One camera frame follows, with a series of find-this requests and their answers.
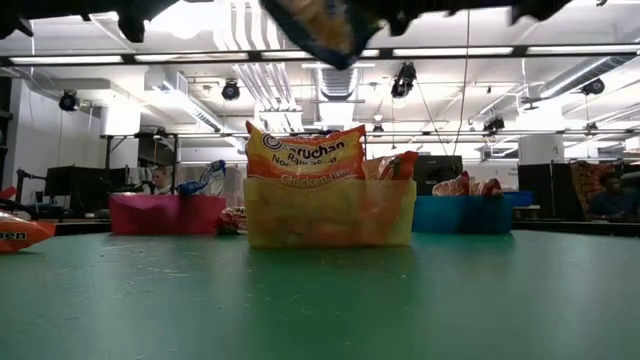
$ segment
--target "table surface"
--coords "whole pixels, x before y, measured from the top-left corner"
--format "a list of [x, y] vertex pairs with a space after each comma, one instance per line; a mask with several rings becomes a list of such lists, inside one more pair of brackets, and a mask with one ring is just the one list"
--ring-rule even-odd
[[640, 358], [640, 241], [68, 236], [0, 256], [2, 359]]

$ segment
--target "maruchan ramen noodle soup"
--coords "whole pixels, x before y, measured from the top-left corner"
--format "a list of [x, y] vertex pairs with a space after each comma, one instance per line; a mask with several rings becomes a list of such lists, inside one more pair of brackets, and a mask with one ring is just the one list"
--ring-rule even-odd
[[364, 179], [364, 125], [329, 136], [276, 138], [247, 122], [249, 177], [277, 179], [294, 189], [318, 189], [343, 179]]
[[55, 229], [55, 224], [27, 221], [0, 211], [0, 254], [47, 240], [55, 234]]

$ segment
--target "white wall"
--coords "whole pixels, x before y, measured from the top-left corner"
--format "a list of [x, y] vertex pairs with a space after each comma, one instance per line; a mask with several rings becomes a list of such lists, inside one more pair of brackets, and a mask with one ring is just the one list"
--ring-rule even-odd
[[[56, 100], [31, 91], [23, 80], [13, 81], [11, 95], [14, 119], [7, 134], [9, 151], [3, 173], [5, 188], [17, 185], [16, 171], [19, 168], [45, 176], [50, 167], [104, 167], [106, 141], [99, 137], [99, 118], [90, 118], [81, 111], [75, 114], [63, 112]], [[25, 180], [23, 203], [29, 202], [34, 191], [43, 189], [43, 181]]]

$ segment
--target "black monitor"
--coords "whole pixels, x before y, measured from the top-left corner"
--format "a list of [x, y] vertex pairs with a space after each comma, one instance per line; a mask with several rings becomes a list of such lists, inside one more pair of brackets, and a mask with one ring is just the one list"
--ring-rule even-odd
[[44, 187], [45, 196], [71, 195], [71, 171], [74, 166], [47, 169], [47, 180]]
[[71, 196], [69, 208], [76, 214], [108, 208], [109, 194], [127, 182], [127, 170], [78, 166], [50, 168], [45, 196]]
[[462, 156], [420, 155], [413, 171], [418, 196], [431, 196], [434, 186], [455, 179], [461, 173]]

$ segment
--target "cable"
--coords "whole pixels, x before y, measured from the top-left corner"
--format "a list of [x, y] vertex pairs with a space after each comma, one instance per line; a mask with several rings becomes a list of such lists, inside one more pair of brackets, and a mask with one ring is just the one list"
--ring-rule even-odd
[[471, 38], [471, 9], [467, 10], [467, 48], [464, 60], [464, 82], [462, 83], [462, 105], [460, 106], [460, 126], [458, 126], [458, 134], [456, 134], [455, 144], [453, 145], [453, 156], [456, 155], [458, 149], [458, 139], [460, 139], [460, 131], [462, 131], [462, 117], [464, 116], [464, 100], [467, 93], [467, 71], [469, 70], [469, 40]]
[[422, 86], [420, 86], [420, 80], [416, 77], [416, 84], [418, 85], [418, 90], [420, 91], [420, 97], [422, 98], [422, 103], [424, 104], [425, 109], [427, 109], [427, 114], [429, 115], [429, 120], [433, 125], [433, 129], [436, 131], [436, 135], [438, 135], [438, 141], [440, 142], [440, 146], [442, 146], [442, 150], [444, 150], [444, 155], [448, 156], [447, 148], [444, 146], [442, 142], [442, 138], [440, 137], [440, 132], [438, 131], [438, 127], [436, 126], [436, 122], [433, 121], [433, 117], [431, 116], [431, 111], [429, 110], [429, 105], [427, 105], [427, 100], [424, 98], [424, 94], [422, 93]]
[[62, 125], [64, 124], [64, 112], [60, 110], [60, 135], [58, 137], [58, 164], [60, 166], [60, 154], [62, 153]]

